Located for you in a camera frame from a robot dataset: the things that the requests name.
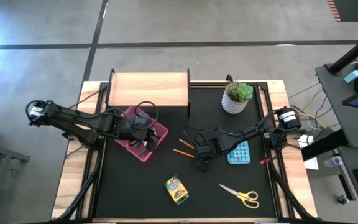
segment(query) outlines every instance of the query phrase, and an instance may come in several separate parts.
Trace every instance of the blue object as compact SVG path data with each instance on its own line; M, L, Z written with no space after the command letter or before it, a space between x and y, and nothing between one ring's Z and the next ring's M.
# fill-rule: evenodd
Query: blue object
M349 82L355 80L357 77L358 77L358 71L354 70L350 74L346 75L346 77L343 80L345 80L346 83L349 83Z
M230 164L248 164L251 162L248 141L240 143L233 151L227 155Z

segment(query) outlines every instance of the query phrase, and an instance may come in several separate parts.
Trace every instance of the pencil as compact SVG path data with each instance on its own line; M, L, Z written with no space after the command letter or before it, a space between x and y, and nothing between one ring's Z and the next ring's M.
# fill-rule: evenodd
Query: pencil
M190 155L189 153L185 153L185 152L182 152L181 150L178 150L178 149L173 149L175 152L177 153L180 153L182 155L185 155L185 156L188 156L190 158L193 158L194 159L194 156L193 155Z
M194 149L194 147L191 144L188 144L187 142L185 142L182 139L179 139L179 141L181 141L183 144L187 145L190 149Z

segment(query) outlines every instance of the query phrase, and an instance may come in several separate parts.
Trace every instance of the white pot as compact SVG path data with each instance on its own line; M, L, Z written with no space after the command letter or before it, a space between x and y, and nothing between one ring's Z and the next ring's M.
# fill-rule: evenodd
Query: white pot
M227 86L224 89L224 93L223 93L223 97L222 97L222 107L223 109L230 113L230 114L238 114L240 113L247 105L248 100L245 100L244 102L235 102L232 101L229 97L229 95L227 95L227 88L229 86Z

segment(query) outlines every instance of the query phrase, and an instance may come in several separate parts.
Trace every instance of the wooden table frame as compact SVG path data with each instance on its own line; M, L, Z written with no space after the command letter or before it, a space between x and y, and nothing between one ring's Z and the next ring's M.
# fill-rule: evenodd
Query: wooden table frame
M216 83L227 83L226 81L191 81L202 83L202 82L216 82ZM260 91L262 107L264 111L264 115L268 113L269 110L282 108L284 106L288 106L288 98L287 93L285 91L284 83L282 80L242 80L241 82L266 82L268 86L268 96L264 95L264 91ZM97 92L101 88L104 88L106 82L84 82L80 99L82 100L92 93ZM97 113L95 108L101 108L101 111L104 110L104 104L98 105L97 102L101 101L101 99L106 98L106 91L103 91L102 94L96 94L83 103L78 105L78 109L85 113ZM269 108L269 104L266 99L270 99L271 108ZM294 139L288 139L288 142L292 144L297 144ZM67 147L67 153L78 149L79 142L77 140L70 141ZM57 218L60 216L67 206L74 199L75 195L78 193L81 188L82 183L85 181L85 177L89 175L91 169L86 169L85 167L93 167L96 155L98 151L91 151L87 149L80 149L75 154L72 154L69 158L67 158L64 162L62 169L62 176L60 178L59 188L57 191L57 196L55 199L55 205L53 207L52 218ZM286 147L282 151L282 160L285 167L280 167L278 162L275 161L275 165L277 170L285 169L284 174L287 175L288 185L290 190L293 192L298 201L305 207L305 209L312 214L313 216L317 216L316 209L314 207L313 196L311 194L310 185L308 182L306 170L303 164L303 158L299 149L295 149L292 147ZM88 212L93 209L90 207L95 202L90 201L91 193L95 192L93 186L87 192L83 206L79 207L82 213L81 215L78 213L73 214L71 218L85 218L88 216ZM280 196L280 204L282 208L282 213L284 217L289 217L291 209L288 210L287 200L281 191L280 187L278 187L278 194ZM274 222L277 219L271 218L214 218L214 219L205 219L205 218L189 218L189 219L117 219L117 218L94 218L94 222Z

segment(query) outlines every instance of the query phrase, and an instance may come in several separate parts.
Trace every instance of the pink bin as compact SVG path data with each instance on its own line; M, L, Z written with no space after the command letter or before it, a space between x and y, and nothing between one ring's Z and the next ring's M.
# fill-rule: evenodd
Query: pink bin
M137 109L138 113L146 114L144 111L142 111L140 108ZM124 112L129 119L135 118L135 106L128 107L127 110ZM155 129L155 135L157 135L160 140L157 143L157 146L154 150L157 149L157 147L160 145L161 141L165 138L165 136L168 134L168 129L164 126L162 126L159 122L157 122L154 126L150 127L152 129ZM116 142L120 144L122 147L126 148L130 153L132 153L134 156L136 156L138 159L140 159L143 162L146 162L146 160L153 154L152 152L149 152L146 150L146 147L144 145L141 145L139 147L133 147L129 145L129 141L127 140L117 140Z

